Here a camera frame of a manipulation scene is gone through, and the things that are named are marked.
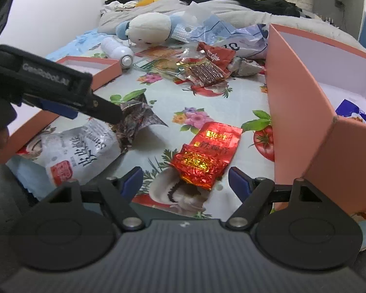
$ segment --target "pink cardboard box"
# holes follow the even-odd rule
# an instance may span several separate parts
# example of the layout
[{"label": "pink cardboard box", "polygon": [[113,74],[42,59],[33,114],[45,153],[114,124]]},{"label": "pink cardboard box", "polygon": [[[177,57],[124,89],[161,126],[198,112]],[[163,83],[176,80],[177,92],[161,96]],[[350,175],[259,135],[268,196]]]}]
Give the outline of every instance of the pink cardboard box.
[{"label": "pink cardboard box", "polygon": [[366,123],[338,116],[343,99],[366,114],[366,54],[271,25],[266,82],[275,181],[304,177],[349,214],[366,211]]},{"label": "pink cardboard box", "polygon": [[[92,90],[100,88],[122,74],[119,61],[114,59],[66,56],[57,62],[79,71],[92,73],[94,75]],[[8,161],[38,132],[59,116],[26,104],[22,104],[21,107],[14,106],[14,108],[18,117],[8,126],[10,138],[6,147],[0,152],[0,163]]]}]

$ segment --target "ridged black surface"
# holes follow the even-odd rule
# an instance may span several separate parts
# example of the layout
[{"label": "ridged black surface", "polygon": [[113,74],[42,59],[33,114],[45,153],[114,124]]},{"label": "ridged black surface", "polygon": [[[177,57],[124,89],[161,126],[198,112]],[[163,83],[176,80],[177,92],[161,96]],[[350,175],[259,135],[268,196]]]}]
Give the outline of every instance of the ridged black surface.
[{"label": "ridged black surface", "polygon": [[281,268],[263,257],[247,234],[227,231],[217,220],[156,220],[124,234],[87,268],[55,274],[22,269],[3,288],[9,293],[362,293],[366,282],[347,268],[322,274]]}]

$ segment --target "gray blanket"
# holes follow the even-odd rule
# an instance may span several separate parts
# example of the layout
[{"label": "gray blanket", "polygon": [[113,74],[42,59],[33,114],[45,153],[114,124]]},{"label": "gray blanket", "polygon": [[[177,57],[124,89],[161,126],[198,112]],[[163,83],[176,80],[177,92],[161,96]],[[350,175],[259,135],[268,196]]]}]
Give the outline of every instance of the gray blanket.
[{"label": "gray blanket", "polygon": [[[231,23],[235,28],[244,28],[259,23],[281,24],[322,35],[366,52],[366,49],[350,34],[321,20],[252,11],[240,6],[238,2],[230,0],[212,0],[198,3],[198,5],[208,8],[221,20]],[[101,17],[98,32],[115,34],[115,28],[120,23],[130,21],[140,14],[160,12],[171,15],[176,12],[185,11],[187,8],[188,6],[179,0],[158,0],[149,5],[140,6],[127,11],[108,12]]]}]

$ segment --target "red tea packet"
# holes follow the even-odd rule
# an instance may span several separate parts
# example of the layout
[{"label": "red tea packet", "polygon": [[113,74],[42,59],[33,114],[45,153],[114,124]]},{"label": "red tea packet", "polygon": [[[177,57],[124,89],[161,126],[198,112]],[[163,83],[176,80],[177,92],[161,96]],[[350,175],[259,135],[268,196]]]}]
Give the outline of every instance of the red tea packet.
[{"label": "red tea packet", "polygon": [[187,183],[211,190],[232,160],[242,129],[218,122],[206,123],[189,145],[172,159],[180,177]]},{"label": "red tea packet", "polygon": [[206,43],[199,42],[197,51],[201,50],[205,52],[205,56],[208,60],[216,64],[223,71],[226,70],[233,57],[236,55],[236,51],[219,46],[210,46]]}]

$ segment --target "blue plush toy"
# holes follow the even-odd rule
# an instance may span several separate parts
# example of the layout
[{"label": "blue plush toy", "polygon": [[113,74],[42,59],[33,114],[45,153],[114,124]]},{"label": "blue plush toy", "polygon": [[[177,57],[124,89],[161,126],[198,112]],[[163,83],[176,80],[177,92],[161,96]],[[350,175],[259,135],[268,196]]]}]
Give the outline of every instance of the blue plush toy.
[{"label": "blue plush toy", "polygon": [[119,24],[116,34],[121,40],[129,39],[136,44],[160,44],[171,37],[181,21],[178,15],[150,12]]}]

